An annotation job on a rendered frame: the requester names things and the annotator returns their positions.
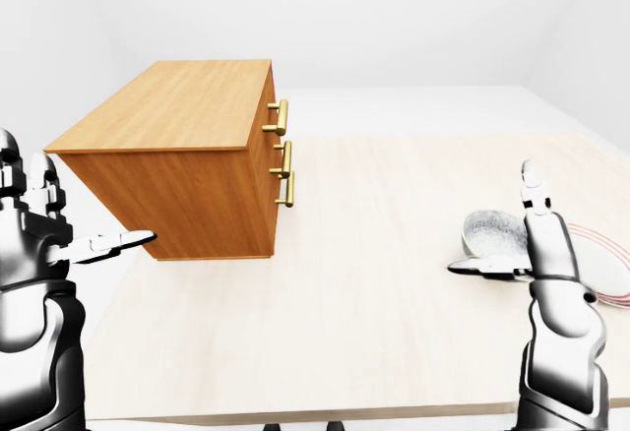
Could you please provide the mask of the white plate with red rings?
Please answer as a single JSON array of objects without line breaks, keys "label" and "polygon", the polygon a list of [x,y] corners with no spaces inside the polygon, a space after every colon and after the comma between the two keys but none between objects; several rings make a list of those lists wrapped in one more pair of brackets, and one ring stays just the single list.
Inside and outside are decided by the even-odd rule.
[{"label": "white plate with red rings", "polygon": [[569,223],[582,283],[600,302],[630,309],[630,251],[610,237],[580,224]]}]

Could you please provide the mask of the wooden cabinet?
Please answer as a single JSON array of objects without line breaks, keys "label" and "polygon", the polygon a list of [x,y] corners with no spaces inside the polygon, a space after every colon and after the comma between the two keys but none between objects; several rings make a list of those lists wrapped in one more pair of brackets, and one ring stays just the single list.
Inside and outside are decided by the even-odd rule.
[{"label": "wooden cabinet", "polygon": [[159,61],[50,143],[162,261],[266,258],[248,138],[266,61]]}]

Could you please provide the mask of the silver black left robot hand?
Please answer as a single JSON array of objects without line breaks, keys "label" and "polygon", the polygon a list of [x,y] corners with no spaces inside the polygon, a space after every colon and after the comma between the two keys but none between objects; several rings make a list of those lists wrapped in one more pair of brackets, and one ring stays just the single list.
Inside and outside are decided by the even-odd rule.
[{"label": "silver black left robot hand", "polygon": [[157,238],[150,230],[77,238],[62,215],[65,206],[52,159],[34,154],[24,172],[17,141],[0,128],[0,290],[63,279],[71,264],[116,257]]}]

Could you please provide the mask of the wooden cabinet drawer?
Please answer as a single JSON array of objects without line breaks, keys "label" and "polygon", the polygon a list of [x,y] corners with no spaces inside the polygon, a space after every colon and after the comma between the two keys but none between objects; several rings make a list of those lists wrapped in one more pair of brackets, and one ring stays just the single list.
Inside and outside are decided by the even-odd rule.
[{"label": "wooden cabinet drawer", "polygon": [[275,111],[268,107],[269,103],[275,102],[276,98],[272,63],[270,60],[267,60],[263,85],[258,97],[255,115],[248,138],[247,147],[250,152],[255,152],[261,145],[261,141],[264,137],[271,135],[270,132],[265,132],[262,127],[264,125],[274,125],[276,123],[277,117],[275,116]]},{"label": "wooden cabinet drawer", "polygon": [[270,172],[270,169],[275,166],[276,151],[273,146],[265,142],[252,142],[248,145],[248,152],[256,186],[264,195],[273,190],[275,182],[278,180],[277,175]]},{"label": "wooden cabinet drawer", "polygon": [[277,209],[274,202],[275,197],[268,188],[260,191],[260,212],[262,215],[262,234],[264,240],[264,255],[271,257],[275,249],[275,227],[277,219]]}]

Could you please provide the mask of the black speckled bowl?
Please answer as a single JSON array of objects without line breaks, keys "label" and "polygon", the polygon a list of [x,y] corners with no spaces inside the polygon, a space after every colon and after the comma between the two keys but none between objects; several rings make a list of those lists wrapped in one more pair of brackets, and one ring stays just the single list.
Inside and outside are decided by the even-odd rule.
[{"label": "black speckled bowl", "polygon": [[475,211],[466,217],[462,245],[469,257],[518,257],[528,253],[524,222],[494,210]]}]

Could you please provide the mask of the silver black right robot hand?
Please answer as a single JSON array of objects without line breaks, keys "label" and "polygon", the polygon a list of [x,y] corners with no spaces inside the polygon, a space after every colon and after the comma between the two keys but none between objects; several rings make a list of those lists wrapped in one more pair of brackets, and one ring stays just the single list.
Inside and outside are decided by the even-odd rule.
[{"label": "silver black right robot hand", "polygon": [[531,161],[521,168],[521,197],[526,214],[526,255],[518,257],[469,257],[455,261],[448,270],[459,275],[481,276],[506,281],[527,281],[543,277],[578,280],[579,271],[571,238],[562,216],[551,208],[547,184],[536,175]]}]

